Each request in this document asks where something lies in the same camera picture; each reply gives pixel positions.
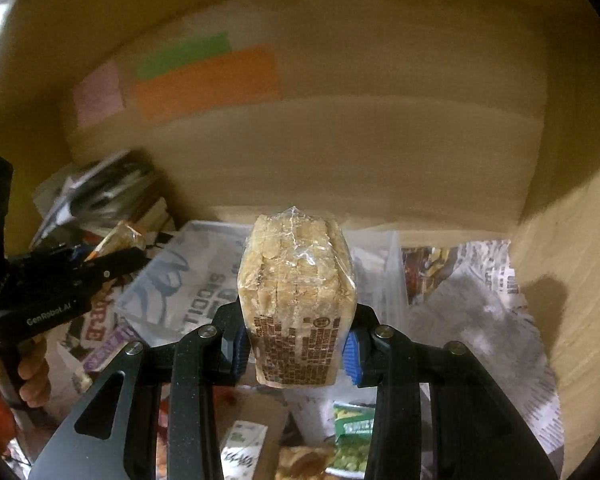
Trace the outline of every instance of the finger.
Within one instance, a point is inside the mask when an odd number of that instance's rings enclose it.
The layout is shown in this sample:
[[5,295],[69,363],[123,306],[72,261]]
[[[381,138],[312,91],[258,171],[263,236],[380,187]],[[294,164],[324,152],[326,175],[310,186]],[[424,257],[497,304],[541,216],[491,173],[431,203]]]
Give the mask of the finger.
[[36,343],[33,347],[33,350],[22,358],[20,364],[18,365],[18,374],[25,381],[28,381],[32,378],[40,367],[42,363],[45,362],[45,354],[46,354],[46,339],[41,339]]
[[48,381],[48,375],[49,365],[44,361],[35,375],[20,388],[20,397],[22,400],[27,402],[28,400],[34,399],[42,390],[44,390],[46,382]]
[[46,404],[50,396],[51,383],[49,382],[49,379],[47,379],[45,387],[42,389],[42,391],[39,394],[37,394],[33,399],[28,400],[27,404],[30,408],[41,408]]

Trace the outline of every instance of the loaf of bread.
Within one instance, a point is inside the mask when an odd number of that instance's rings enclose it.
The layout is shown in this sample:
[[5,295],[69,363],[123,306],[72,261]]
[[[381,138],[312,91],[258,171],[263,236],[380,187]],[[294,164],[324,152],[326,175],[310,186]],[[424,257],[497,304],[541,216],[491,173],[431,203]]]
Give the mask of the loaf of bread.
[[258,382],[335,382],[356,310],[349,248],[335,221],[295,207],[259,216],[242,256],[238,295]]

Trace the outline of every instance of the crumpled newspaper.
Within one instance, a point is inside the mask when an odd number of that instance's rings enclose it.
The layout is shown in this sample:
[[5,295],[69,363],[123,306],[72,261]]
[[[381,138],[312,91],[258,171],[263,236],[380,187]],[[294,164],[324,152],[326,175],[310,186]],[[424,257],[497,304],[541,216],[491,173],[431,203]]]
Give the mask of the crumpled newspaper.
[[465,343],[562,469],[555,377],[509,259],[509,241],[404,250],[410,309],[400,327],[418,343]]

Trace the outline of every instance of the metal screw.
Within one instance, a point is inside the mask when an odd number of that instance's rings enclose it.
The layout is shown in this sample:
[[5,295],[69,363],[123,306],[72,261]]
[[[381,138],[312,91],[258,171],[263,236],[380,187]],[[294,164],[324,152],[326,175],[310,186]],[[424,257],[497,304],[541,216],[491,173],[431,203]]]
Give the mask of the metal screw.
[[213,325],[204,325],[198,330],[198,335],[204,339],[215,336],[218,333],[218,329]]
[[137,355],[139,354],[142,349],[144,348],[144,345],[139,342],[139,341],[132,341],[131,343],[129,343],[126,348],[125,348],[125,354],[127,355]]
[[376,335],[382,339],[389,339],[394,336],[394,329],[389,325],[380,325],[376,327]]
[[464,346],[464,343],[461,343],[459,341],[451,341],[446,345],[447,348],[449,348],[449,351],[453,354],[453,355],[464,355],[466,354],[466,346]]

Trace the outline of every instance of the pink sticky note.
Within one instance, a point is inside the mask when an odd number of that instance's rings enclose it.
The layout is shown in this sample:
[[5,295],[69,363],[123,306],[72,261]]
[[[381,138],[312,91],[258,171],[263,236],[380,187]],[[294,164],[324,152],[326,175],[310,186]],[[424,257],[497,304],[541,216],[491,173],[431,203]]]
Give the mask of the pink sticky note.
[[125,108],[115,61],[107,61],[75,86],[74,104],[81,128],[99,123]]

